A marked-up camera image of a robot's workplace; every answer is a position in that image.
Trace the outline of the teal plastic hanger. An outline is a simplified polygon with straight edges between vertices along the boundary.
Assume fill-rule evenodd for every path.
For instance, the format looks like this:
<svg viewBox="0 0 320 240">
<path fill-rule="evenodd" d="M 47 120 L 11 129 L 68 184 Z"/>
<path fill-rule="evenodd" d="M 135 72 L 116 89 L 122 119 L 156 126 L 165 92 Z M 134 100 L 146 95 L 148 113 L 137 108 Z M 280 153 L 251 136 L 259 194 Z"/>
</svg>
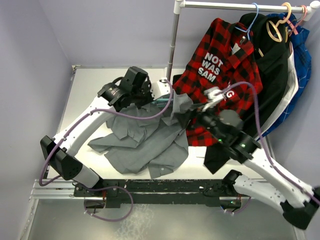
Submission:
<svg viewBox="0 0 320 240">
<path fill-rule="evenodd" d="M 169 99 L 169 98 L 158 98 L 154 101 L 151 102 L 151 104 L 155 104 L 155 105 L 166 105 L 167 103 L 172 103 L 173 99 Z"/>
</svg>

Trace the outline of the grey button-up shirt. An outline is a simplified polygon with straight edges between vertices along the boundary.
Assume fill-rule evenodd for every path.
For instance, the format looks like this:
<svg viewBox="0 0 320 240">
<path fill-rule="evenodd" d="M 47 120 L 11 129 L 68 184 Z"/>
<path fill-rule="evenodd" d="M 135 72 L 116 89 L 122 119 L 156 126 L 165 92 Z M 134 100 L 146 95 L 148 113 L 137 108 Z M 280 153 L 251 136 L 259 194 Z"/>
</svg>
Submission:
<svg viewBox="0 0 320 240">
<path fill-rule="evenodd" d="M 186 130 L 176 114 L 184 114 L 193 101 L 187 94 L 174 94 L 173 104 L 160 116 L 142 120 L 160 112 L 156 104 L 138 109 L 134 105 L 121 110 L 132 119 L 114 115 L 107 119 L 111 133 L 91 140 L 88 146 L 105 158 L 121 174 L 138 174 L 149 170 L 151 178 L 174 172 L 188 158 Z"/>
</svg>

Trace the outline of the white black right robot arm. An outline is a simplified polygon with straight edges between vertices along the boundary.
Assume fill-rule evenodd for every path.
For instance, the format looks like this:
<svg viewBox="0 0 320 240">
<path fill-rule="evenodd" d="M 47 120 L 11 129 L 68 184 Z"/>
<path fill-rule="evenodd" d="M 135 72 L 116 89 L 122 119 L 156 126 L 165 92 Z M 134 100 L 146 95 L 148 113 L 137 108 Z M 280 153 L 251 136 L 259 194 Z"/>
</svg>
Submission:
<svg viewBox="0 0 320 240">
<path fill-rule="evenodd" d="M 234 110 L 216 114 L 210 109 L 188 110 L 174 116 L 183 128 L 189 119 L 209 131 L 217 145 L 229 158 L 250 168 L 265 179 L 265 183 L 231 170 L 222 180 L 222 190 L 228 196 L 236 193 L 253 197 L 279 211 L 287 222 L 306 230 L 320 207 L 320 189 L 295 177 L 264 151 L 261 144 L 243 132 L 243 121 Z"/>
</svg>

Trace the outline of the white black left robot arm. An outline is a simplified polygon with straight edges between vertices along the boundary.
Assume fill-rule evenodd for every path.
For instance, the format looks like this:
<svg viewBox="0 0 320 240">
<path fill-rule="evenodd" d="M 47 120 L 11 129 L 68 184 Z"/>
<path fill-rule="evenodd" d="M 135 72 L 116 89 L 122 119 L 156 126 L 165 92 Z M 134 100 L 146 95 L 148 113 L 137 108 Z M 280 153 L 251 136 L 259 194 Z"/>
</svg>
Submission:
<svg viewBox="0 0 320 240">
<path fill-rule="evenodd" d="M 44 136 L 40 146 L 45 159 L 39 185 L 50 184 L 43 178 L 48 167 L 53 168 L 64 180 L 74 180 L 85 186 L 91 196 L 103 191 L 101 177 L 76 159 L 85 141 L 107 120 L 119 115 L 120 110 L 135 104 L 144 106 L 154 100 L 149 74 L 136 66 L 129 67 L 124 76 L 106 83 L 83 113 L 67 128 L 54 137 Z"/>
</svg>

